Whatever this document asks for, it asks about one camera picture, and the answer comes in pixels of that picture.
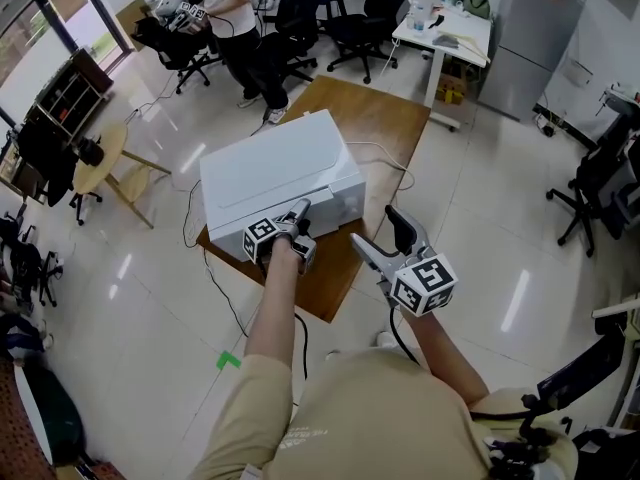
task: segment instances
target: refrigerator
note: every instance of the refrigerator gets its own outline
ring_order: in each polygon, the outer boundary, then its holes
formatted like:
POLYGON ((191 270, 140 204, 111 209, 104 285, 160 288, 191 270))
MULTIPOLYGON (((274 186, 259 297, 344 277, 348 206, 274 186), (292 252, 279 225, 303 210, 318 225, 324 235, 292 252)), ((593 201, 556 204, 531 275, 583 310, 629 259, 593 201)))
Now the refrigerator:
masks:
POLYGON ((529 119, 578 26, 586 0, 502 0, 479 102, 529 119))

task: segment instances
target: forearm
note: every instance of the forearm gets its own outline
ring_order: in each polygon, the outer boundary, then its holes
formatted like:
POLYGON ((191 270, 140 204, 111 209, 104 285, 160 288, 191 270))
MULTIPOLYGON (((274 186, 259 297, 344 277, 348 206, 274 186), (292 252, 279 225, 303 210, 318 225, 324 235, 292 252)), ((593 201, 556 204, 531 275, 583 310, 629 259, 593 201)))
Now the forearm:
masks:
POLYGON ((295 338, 295 293, 299 256, 286 238, 276 241, 258 314, 251 327, 245 355, 281 361, 289 368, 295 338))
POLYGON ((221 4, 208 7, 205 11, 209 16, 220 16, 221 14, 238 9, 247 3, 249 3, 249 0, 227 0, 221 4))
POLYGON ((456 391, 469 406, 489 395, 478 372, 460 353, 432 313, 420 318, 406 311, 403 314, 435 377, 456 391))

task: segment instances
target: wooden round table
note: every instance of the wooden round table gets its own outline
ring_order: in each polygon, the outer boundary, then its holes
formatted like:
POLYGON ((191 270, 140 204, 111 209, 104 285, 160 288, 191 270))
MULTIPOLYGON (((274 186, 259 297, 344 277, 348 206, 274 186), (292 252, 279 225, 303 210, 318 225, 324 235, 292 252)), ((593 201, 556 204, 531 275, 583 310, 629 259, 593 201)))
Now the wooden round table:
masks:
POLYGON ((73 188, 78 194, 88 194, 94 191, 102 181, 106 181, 107 185, 113 189, 118 198, 123 201, 142 222, 153 229, 153 225, 140 210, 136 208, 135 202, 149 184, 149 168, 166 174, 171 174, 171 171, 125 151, 124 146, 127 143, 127 135, 128 129, 124 123, 116 123, 107 127, 102 132, 99 142, 100 147, 104 151, 102 162, 95 167, 93 165, 87 165, 84 162, 79 162, 73 179, 73 188), (122 179, 118 181, 111 174, 111 171, 121 156, 130 158, 137 162, 138 165, 129 169, 122 179))

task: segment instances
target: black pants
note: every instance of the black pants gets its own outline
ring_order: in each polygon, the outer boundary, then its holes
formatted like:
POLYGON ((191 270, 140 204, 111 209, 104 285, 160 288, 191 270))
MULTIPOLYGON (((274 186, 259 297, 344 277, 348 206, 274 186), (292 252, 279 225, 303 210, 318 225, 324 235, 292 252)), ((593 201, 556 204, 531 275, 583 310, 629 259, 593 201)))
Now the black pants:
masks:
POLYGON ((262 38, 255 28, 235 37, 218 37, 216 41, 231 75, 244 87, 245 98, 262 94, 271 109, 287 106, 287 92, 282 88, 270 52, 264 51, 262 38))

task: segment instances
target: white desk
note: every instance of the white desk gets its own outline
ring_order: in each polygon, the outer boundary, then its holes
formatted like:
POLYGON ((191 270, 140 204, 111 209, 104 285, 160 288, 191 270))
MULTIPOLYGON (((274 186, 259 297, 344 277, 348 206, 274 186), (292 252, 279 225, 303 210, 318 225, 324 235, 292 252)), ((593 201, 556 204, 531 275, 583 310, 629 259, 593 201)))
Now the white desk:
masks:
MULTIPOLYGON (((468 50, 462 45, 458 46, 457 49, 447 48, 444 46, 434 46, 433 40, 438 37, 440 32, 448 32, 459 36, 469 36, 474 38, 482 53, 488 55, 489 38, 491 37, 491 22, 489 20, 478 18, 477 16, 464 17, 460 14, 460 11, 447 8, 442 9, 439 14, 444 16, 444 22, 439 27, 431 30, 428 30, 428 27, 434 23, 435 20, 426 22, 425 31, 422 35, 417 35, 414 30, 409 30, 407 28, 406 18, 402 23, 400 23, 393 33, 393 37, 395 39, 434 50, 433 61, 431 63, 431 73, 429 75, 429 85, 427 86, 427 94, 424 98, 424 105, 429 108, 433 108, 433 101, 436 97, 436 89, 438 88, 440 72, 442 71, 442 63, 444 61, 445 54, 470 62, 471 64, 475 64, 481 68, 487 65, 484 58, 477 53, 468 50)), ((458 121, 442 114, 438 114, 437 112, 431 112, 429 119, 444 124, 452 130, 460 128, 460 123, 458 121)))

